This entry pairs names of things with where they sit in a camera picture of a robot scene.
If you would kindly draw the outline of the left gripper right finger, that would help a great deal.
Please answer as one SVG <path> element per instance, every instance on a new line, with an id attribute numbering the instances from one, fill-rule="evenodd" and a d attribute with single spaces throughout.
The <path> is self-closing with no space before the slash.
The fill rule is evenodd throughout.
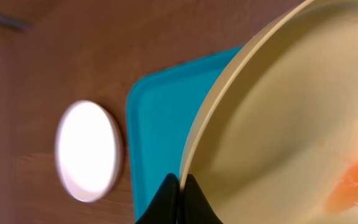
<path id="1" fill-rule="evenodd" d="M 181 192 L 181 224 L 223 224 L 191 174 Z"/>

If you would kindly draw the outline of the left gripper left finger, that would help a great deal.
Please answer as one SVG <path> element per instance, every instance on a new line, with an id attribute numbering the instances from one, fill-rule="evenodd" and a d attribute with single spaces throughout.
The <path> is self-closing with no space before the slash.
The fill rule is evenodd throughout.
<path id="1" fill-rule="evenodd" d="M 178 190 L 176 175 L 167 174 L 146 211 L 135 224 L 176 224 Z"/>

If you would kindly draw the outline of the white plate front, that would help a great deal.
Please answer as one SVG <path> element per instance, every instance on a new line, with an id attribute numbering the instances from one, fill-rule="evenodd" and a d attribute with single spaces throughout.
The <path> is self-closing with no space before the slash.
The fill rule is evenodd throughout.
<path id="1" fill-rule="evenodd" d="M 55 136 L 55 165 L 64 189 L 81 202 L 95 202 L 114 187 L 123 163 L 122 135 L 114 117 L 92 101 L 70 105 Z"/>

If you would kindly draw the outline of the lime green plate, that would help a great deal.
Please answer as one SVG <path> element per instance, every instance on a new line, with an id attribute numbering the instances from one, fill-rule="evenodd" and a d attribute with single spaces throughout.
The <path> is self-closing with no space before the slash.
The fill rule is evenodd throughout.
<path id="1" fill-rule="evenodd" d="M 358 164 L 358 1 L 304 1 L 245 44 L 190 129 L 195 180 L 223 223 L 358 223 L 333 196 Z"/>

